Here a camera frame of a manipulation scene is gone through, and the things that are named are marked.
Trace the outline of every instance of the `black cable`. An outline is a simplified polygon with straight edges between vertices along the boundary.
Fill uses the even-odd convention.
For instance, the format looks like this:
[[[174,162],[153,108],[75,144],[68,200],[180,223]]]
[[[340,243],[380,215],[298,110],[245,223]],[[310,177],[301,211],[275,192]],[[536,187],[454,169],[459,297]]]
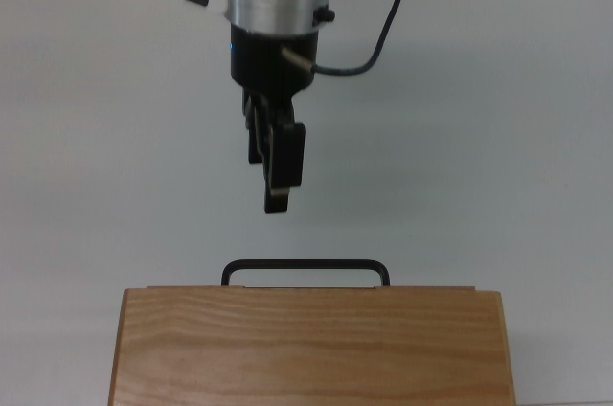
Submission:
[[[383,25],[383,29],[381,30],[381,34],[379,35],[379,39],[376,42],[375,51],[371,55],[371,58],[362,66],[358,66],[356,68],[328,68],[325,66],[320,66],[319,64],[313,64],[310,67],[311,73],[317,74],[325,74],[327,76],[357,76],[358,74],[363,74],[375,66],[376,61],[381,55],[381,51],[383,50],[383,44],[385,44],[385,38],[387,37],[390,28],[392,28],[392,22],[394,21],[394,17],[400,7],[400,2],[402,0],[394,0],[394,4],[392,4],[392,8],[387,15],[387,19],[385,20],[385,24]]]

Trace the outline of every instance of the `wooden box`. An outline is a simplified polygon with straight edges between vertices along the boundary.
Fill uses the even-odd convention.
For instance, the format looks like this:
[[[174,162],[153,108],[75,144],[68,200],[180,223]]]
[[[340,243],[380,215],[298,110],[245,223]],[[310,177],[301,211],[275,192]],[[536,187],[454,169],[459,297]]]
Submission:
[[[510,406],[502,303],[473,288],[128,289],[110,406]]]

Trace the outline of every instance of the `black metal handle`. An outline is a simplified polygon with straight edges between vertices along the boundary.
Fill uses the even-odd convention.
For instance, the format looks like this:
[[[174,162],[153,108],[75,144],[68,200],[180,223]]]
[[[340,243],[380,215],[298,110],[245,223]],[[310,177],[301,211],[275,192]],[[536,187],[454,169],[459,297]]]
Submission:
[[[240,259],[230,262],[221,274],[221,285],[230,284],[238,270],[262,269],[349,269],[373,270],[381,277],[381,286],[390,285],[390,273],[378,260],[371,259]]]

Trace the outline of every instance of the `white table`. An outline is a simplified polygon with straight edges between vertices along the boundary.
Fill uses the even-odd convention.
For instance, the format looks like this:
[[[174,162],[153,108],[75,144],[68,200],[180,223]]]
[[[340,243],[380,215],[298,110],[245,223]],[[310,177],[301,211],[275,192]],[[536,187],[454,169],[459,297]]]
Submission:
[[[320,61],[362,61],[391,1],[332,0]],[[613,400],[613,0],[405,0],[371,73],[296,98],[304,185],[280,215],[247,164],[223,19],[0,9],[0,404],[105,404],[124,288],[259,257],[499,290],[519,404]]]

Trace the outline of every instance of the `wooden block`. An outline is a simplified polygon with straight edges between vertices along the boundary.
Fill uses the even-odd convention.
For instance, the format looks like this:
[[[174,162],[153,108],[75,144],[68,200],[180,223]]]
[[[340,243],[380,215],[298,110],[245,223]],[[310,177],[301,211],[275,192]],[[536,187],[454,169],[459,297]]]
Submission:
[[[110,406],[510,406],[500,295],[129,289]]]

